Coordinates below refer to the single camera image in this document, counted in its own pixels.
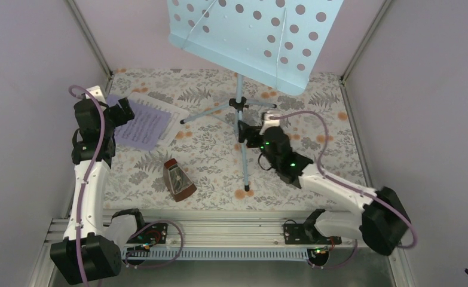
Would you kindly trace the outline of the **lavender sheet music page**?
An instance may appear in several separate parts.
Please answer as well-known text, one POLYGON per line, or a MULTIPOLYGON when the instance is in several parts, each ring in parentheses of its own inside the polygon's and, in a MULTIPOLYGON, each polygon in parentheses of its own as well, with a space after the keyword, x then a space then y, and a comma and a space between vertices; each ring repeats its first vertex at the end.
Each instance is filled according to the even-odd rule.
POLYGON ((115 129, 115 141, 130 148, 152 151, 166 131, 172 114, 152 106, 138 94, 131 94, 126 99, 134 119, 115 129))

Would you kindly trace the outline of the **white sheet music page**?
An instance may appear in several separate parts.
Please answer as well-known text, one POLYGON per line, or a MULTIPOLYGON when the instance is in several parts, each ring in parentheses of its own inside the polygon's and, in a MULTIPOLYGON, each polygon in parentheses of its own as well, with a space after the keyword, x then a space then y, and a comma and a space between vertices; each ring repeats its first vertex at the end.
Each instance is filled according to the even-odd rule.
POLYGON ((180 121, 186 119, 190 115, 189 111, 178 107, 171 96, 157 91, 152 91, 148 94, 132 92, 129 99, 135 100, 136 103, 167 112, 171 115, 166 129, 159 137, 158 146, 169 146, 180 131, 180 121))

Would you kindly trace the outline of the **clear plastic metronome cover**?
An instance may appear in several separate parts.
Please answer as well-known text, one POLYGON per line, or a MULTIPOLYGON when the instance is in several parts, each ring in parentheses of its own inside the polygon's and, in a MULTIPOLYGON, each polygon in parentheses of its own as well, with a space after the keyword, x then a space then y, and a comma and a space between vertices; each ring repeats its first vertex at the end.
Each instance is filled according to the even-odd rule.
POLYGON ((179 194, 191 185, 188 175, 179 165, 174 165, 169 169, 169 177, 173 194, 179 194))

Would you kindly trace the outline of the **brown wooden metronome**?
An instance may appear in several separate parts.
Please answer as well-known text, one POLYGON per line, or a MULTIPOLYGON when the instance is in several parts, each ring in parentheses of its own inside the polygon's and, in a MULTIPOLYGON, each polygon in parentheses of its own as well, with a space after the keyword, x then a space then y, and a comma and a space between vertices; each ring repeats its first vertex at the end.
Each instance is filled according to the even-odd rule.
POLYGON ((197 190, 195 183, 174 158, 164 163, 163 180, 175 202, 187 199, 197 190))

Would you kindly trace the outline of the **light blue music stand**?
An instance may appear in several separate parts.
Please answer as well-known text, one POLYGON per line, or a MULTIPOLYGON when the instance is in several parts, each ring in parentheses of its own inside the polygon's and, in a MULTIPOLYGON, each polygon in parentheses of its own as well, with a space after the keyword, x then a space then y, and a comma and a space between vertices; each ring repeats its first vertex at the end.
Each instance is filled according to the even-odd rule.
POLYGON ((250 78, 282 93, 304 92, 341 1, 169 1, 169 41, 238 74, 229 101, 237 122, 252 104, 250 78))

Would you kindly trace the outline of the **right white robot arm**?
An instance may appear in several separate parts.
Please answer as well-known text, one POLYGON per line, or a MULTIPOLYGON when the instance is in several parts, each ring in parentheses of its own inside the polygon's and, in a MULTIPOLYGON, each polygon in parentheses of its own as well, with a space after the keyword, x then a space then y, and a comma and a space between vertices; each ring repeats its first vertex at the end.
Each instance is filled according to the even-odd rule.
POLYGON ((318 210, 306 225, 310 236, 362 240, 374 252, 389 256, 400 246, 410 218, 396 192, 353 184, 295 152, 280 126, 258 127, 238 122, 239 141, 259 148, 277 176, 288 185, 319 194, 342 206, 343 212, 318 210))

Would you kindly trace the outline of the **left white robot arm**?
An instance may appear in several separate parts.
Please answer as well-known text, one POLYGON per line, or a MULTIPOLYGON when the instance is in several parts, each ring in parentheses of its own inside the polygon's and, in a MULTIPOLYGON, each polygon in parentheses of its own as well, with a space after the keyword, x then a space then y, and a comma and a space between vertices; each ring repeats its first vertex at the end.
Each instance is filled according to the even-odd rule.
POLYGON ((115 156, 115 129, 134 119, 126 98, 109 106, 86 98, 74 105, 78 128, 72 137, 74 202, 63 240, 50 258, 70 285, 119 275, 122 249, 145 221, 138 209, 114 213, 103 224, 106 183, 115 156))

